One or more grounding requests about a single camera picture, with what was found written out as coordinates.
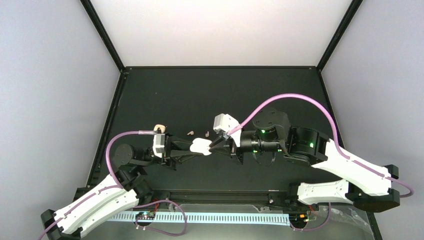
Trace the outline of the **square white earbud case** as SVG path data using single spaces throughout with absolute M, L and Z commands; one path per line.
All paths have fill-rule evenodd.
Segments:
M 162 124 L 156 124 L 153 128 L 156 133 L 164 134 L 166 132 L 166 126 Z

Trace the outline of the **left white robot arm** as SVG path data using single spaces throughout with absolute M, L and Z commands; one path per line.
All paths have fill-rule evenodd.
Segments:
M 152 136 L 152 147 L 136 151 L 130 145 L 120 145 L 111 156 L 114 142 L 131 135 Z M 172 201 L 168 199 L 153 198 L 153 190 L 144 178 L 144 168 L 152 164 L 174 167 L 181 160 L 208 156 L 211 153 L 210 144 L 209 139 L 184 140 L 160 130 L 119 133 L 110 140 L 105 150 L 108 175 L 69 205 L 43 212 L 41 220 L 44 232 L 39 239 L 80 240 L 123 211 L 171 204 Z

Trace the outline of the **oval white charging case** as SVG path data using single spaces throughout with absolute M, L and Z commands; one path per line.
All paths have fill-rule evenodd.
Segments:
M 205 139 L 205 138 L 195 138 L 192 141 L 191 146 L 189 147 L 189 150 L 193 153 L 199 153 L 203 154 L 204 156 L 208 156 L 211 154 L 210 152 L 210 144 L 212 143 L 211 140 Z

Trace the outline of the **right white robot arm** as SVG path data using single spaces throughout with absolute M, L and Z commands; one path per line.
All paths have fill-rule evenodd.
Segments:
M 292 126 L 288 115 L 273 107 L 261 109 L 252 119 L 254 130 L 230 130 L 237 121 L 228 114 L 214 119 L 218 138 L 207 147 L 243 161 L 245 153 L 283 153 L 288 162 L 334 174 L 338 180 L 322 183 L 292 183 L 285 204 L 293 210 L 321 203 L 350 204 L 357 209 L 381 213 L 400 205 L 400 193 L 392 188 L 399 177 L 395 165 L 378 166 L 344 149 L 326 134 Z

